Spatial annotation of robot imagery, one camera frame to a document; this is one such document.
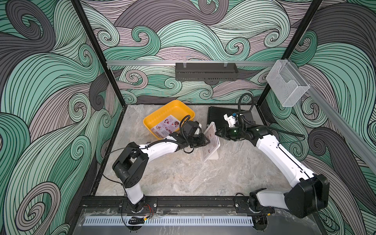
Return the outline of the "pink dessert menu sheet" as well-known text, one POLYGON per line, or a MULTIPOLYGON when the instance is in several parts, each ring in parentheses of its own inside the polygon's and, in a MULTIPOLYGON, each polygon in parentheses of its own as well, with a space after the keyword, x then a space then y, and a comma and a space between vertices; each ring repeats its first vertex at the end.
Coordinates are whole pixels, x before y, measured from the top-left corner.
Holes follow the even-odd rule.
POLYGON ((163 121, 151 128, 151 132, 160 139, 169 136, 179 129, 180 121, 173 115, 167 116, 163 121))

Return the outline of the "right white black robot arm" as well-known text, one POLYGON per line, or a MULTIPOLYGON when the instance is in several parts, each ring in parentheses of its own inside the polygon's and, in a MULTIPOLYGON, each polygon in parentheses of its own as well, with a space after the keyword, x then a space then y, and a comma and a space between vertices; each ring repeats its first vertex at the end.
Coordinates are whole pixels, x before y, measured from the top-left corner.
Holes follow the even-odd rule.
POLYGON ((262 151, 281 171, 291 186, 288 192, 259 189, 250 193, 250 209, 265 213, 267 209, 283 209, 304 218, 328 206, 330 182, 299 162, 263 125, 247 123, 243 116, 224 115, 227 122, 216 135, 229 141, 247 140, 262 151))

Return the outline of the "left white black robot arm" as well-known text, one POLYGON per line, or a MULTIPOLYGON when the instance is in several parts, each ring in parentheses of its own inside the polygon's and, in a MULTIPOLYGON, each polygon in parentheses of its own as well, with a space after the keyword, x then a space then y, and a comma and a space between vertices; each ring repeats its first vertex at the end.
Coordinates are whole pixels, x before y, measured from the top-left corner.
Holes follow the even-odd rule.
POLYGON ((185 120, 177 132, 161 140, 144 145, 129 143, 113 163, 112 169, 125 189, 128 202, 135 208, 142 207, 145 194, 141 189, 140 180, 149 162, 188 147, 195 150, 210 143, 198 122, 185 120))

